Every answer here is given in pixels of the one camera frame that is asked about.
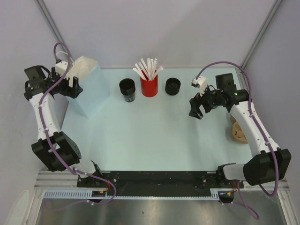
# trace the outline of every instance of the red cup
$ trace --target red cup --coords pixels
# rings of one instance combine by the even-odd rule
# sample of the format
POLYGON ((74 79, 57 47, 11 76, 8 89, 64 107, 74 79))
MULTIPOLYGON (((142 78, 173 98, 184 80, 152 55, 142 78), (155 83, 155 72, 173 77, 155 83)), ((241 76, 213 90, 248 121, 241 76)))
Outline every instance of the red cup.
POLYGON ((156 94, 158 93, 158 75, 152 81, 146 81, 141 77, 140 80, 141 80, 142 94, 146 97, 156 96, 156 94))

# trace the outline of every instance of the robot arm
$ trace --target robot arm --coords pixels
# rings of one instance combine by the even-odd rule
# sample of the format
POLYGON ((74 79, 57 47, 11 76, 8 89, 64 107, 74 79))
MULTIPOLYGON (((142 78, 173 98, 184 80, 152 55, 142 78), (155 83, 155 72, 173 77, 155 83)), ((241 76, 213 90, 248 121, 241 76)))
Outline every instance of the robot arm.
MULTIPOLYGON (((63 171, 66 168, 52 152, 47 142, 39 114, 40 99, 45 91, 60 79, 60 74, 55 71, 55 68, 52 68, 52 71, 50 72, 43 66, 33 66, 27 68, 25 69, 25 73, 29 80, 25 83, 24 96, 27 100, 29 100, 34 108, 38 127, 38 141, 32 144, 31 148, 36 156, 50 171, 63 171), (45 76, 42 69, 48 72, 48 77, 45 76)), ((60 157, 71 169, 78 169, 84 173, 102 177, 102 173, 98 166, 92 161, 81 159, 81 153, 78 146, 60 130, 54 111, 54 95, 60 93, 64 96, 76 98, 83 91, 78 84, 77 77, 73 77, 72 86, 69 85, 69 81, 69 79, 63 79, 63 81, 60 82, 57 87, 55 87, 45 96, 43 103, 40 106, 44 115, 44 121, 47 127, 48 135, 52 145, 60 157)), ((79 176, 81 177, 81 183, 87 183, 88 185, 91 184, 92 186, 99 184, 98 180, 93 180, 85 174, 80 174, 79 176)))
POLYGON ((248 140, 252 159, 246 164, 228 164, 218 167, 218 175, 221 180, 246 180, 250 185, 258 185, 275 180, 275 167, 271 152, 267 146, 270 144, 275 151, 278 163, 279 179, 283 179, 291 154, 288 149, 281 150, 271 138, 259 117, 256 114, 253 103, 251 102, 252 112, 248 110, 249 95, 246 90, 237 90, 233 81, 232 74, 216 76, 217 88, 210 90, 206 78, 201 76, 192 81, 192 86, 200 89, 199 93, 190 100, 190 116, 198 119, 203 118, 200 106, 203 106, 205 113, 212 109, 223 106, 236 119, 245 137, 248 140), (268 137, 269 143, 265 143, 263 135, 252 116, 255 116, 263 132, 268 137))

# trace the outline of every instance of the black cup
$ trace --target black cup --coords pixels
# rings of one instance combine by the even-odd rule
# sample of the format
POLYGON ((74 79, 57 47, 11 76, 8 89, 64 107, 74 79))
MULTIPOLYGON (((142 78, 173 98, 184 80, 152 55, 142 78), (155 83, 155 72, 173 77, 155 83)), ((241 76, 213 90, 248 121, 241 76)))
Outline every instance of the black cup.
POLYGON ((119 87, 125 101, 132 102, 135 99, 135 82, 126 78, 120 81, 119 87))
POLYGON ((177 78, 169 78, 165 83, 165 91, 169 95, 177 95, 180 89, 181 83, 177 78))

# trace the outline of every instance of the purple cable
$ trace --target purple cable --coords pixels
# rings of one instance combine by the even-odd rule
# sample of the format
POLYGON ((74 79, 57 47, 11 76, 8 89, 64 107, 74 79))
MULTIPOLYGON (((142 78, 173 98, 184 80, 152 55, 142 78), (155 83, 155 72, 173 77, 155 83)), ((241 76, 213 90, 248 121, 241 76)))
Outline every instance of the purple cable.
POLYGON ((92 177, 92 178, 95 178, 95 179, 98 179, 98 180, 101 180, 101 181, 104 181, 104 182, 110 184, 110 185, 112 186, 112 188, 114 189, 113 196, 112 196, 107 202, 94 202, 94 205, 105 205, 105 204, 111 202, 111 201, 115 198, 115 196, 117 195, 117 189, 116 189, 116 187, 115 187, 114 184, 111 183, 109 180, 105 180, 105 179, 103 179, 103 178, 101 178, 101 177, 97 177, 97 176, 94 176, 94 175, 89 174, 89 173, 84 173, 84 172, 82 172, 82 171, 80 171, 80 170, 76 170, 76 172, 77 172, 77 173, 80 173, 80 174, 87 175, 87 176, 89 176, 89 177, 92 177))
POLYGON ((87 175, 87 176, 89 176, 89 177, 92 177, 92 178, 95 178, 95 179, 98 179, 98 180, 101 180, 101 181, 104 181, 104 182, 110 184, 110 185, 112 186, 112 188, 114 189, 113 196, 112 196, 107 202, 93 202, 93 201, 90 201, 90 200, 80 200, 80 201, 71 203, 71 204, 69 204, 69 205, 67 205, 67 206, 64 206, 64 207, 62 207, 62 208, 54 209, 54 210, 53 210, 53 209, 50 209, 50 208, 47 206, 47 204, 45 203, 45 206, 46 206, 47 209, 56 212, 56 211, 65 210, 65 209, 67 209, 67 208, 69 208, 69 207, 72 207, 73 205, 76 205, 76 204, 79 204, 79 203, 90 203, 90 202, 92 202, 93 205, 105 205, 105 204, 111 202, 111 201, 115 198, 115 196, 117 195, 117 188, 116 188, 116 187, 114 186, 114 184, 111 183, 109 180, 105 180, 105 179, 103 179, 103 178, 101 178, 101 177, 97 177, 97 176, 94 176, 94 175, 89 174, 89 173, 84 173, 84 172, 82 172, 82 171, 80 171, 80 170, 75 170, 75 171, 76 171, 77 173, 84 174, 84 175, 87 175))
POLYGON ((246 204, 245 202, 245 199, 243 198, 241 192, 240 192, 240 181, 238 183, 238 192, 239 192, 239 195, 240 195, 240 199, 242 200, 242 203, 241 202, 231 202, 231 203, 223 203, 221 200, 219 200, 219 202, 222 204, 222 205, 241 205, 241 206, 244 206, 247 211, 249 212, 249 214, 256 220, 259 220, 259 215, 258 213, 249 205, 246 204))
POLYGON ((54 155, 56 156, 56 158, 61 162, 61 164, 64 165, 64 167, 69 170, 73 175, 77 175, 76 172, 74 172, 67 164, 66 162, 60 157, 60 155, 58 154, 58 152, 56 151, 56 149, 54 148, 51 140, 50 140, 50 137, 49 137, 49 133, 48 133, 48 130, 47 130, 47 126, 46 126, 46 123, 45 123, 45 119, 44 119, 44 116, 43 116, 43 109, 41 107, 42 103, 43 103, 43 100, 44 98, 46 97, 46 95, 53 89, 55 88, 64 78, 65 76, 67 75, 70 67, 71 67, 71 56, 70 56, 70 51, 68 49, 68 47, 62 43, 62 42, 57 42, 55 45, 54 45, 54 48, 53 48, 53 53, 54 53, 54 56, 55 56, 55 59, 58 59, 57 56, 56 56, 56 47, 58 45, 62 45, 65 47, 66 51, 67 51, 67 69, 65 71, 65 73, 63 74, 63 76, 61 76, 61 78, 55 82, 54 85, 52 85, 41 97, 40 101, 39 101, 39 107, 38 107, 38 111, 39 111, 39 116, 41 117, 41 122, 42 122, 42 125, 43 125, 43 128, 44 128, 44 132, 45 132, 45 135, 46 135, 46 139, 47 139, 47 142, 52 150, 52 152, 54 153, 54 155))
POLYGON ((255 116, 253 115, 253 112, 252 112, 252 106, 251 106, 251 102, 252 102, 252 87, 251 87, 251 82, 250 82, 250 79, 249 79, 249 76, 247 74, 247 72, 242 68, 240 67, 239 65, 233 63, 233 62, 228 62, 228 61, 219 61, 219 62, 213 62, 211 64, 208 64, 207 66, 205 66, 201 71, 200 73, 197 75, 196 79, 198 79, 201 75, 201 73, 206 70, 208 67, 210 66, 213 66, 213 65, 216 65, 216 64, 230 64, 230 65, 233 65, 235 67, 237 67, 238 69, 240 69, 240 71, 245 75, 246 79, 247 79, 247 83, 248 83, 248 87, 249 87, 249 101, 248 101, 248 108, 249 108, 249 112, 250 112, 250 115, 251 115, 251 118, 253 119, 254 123, 256 124, 257 128, 259 129, 259 131, 261 132, 263 138, 264 138, 264 141, 267 144, 267 146, 269 147, 269 150, 271 152, 271 155, 273 157, 273 160, 274 160, 274 167, 275 167, 275 186, 274 186, 274 190, 273 192, 270 194, 267 192, 267 190, 260 184, 259 186, 261 187, 261 189, 263 190, 263 192, 268 195, 268 196, 271 196, 273 197, 274 195, 276 195, 277 193, 277 190, 278 190, 278 183, 279 183, 279 171, 278 171, 278 163, 277 163, 277 158, 276 158, 276 155, 275 155, 275 152, 271 146, 271 144, 269 144, 269 140, 265 134, 265 132, 263 131, 263 128, 260 126, 260 124, 258 123, 257 119, 255 118, 255 116))

